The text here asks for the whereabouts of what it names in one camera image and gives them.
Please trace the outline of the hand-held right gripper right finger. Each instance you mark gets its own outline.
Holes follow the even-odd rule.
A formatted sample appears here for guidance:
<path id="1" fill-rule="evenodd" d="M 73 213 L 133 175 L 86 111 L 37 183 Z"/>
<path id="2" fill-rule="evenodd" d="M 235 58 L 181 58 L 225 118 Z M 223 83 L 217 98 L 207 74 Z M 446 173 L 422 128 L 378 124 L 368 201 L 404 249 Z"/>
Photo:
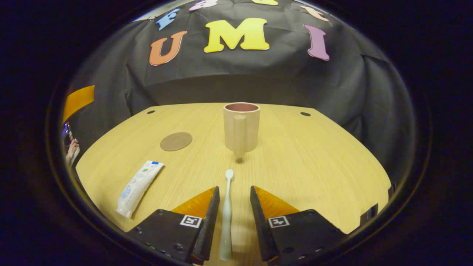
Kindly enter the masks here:
<path id="1" fill-rule="evenodd" d="M 299 211 L 257 186 L 251 186 L 250 202 L 261 258 L 268 264 L 320 264 L 348 237 L 317 211 Z"/>

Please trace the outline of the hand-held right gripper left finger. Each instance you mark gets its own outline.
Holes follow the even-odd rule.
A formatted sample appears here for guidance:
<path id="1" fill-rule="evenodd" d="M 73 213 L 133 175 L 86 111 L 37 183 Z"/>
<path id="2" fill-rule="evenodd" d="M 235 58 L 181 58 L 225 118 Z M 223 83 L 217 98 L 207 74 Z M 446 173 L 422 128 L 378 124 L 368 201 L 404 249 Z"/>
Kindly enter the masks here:
<path id="1" fill-rule="evenodd" d="M 127 235 L 177 261 L 203 265 L 211 256 L 219 204 L 215 186 L 171 211 L 157 209 Z"/>

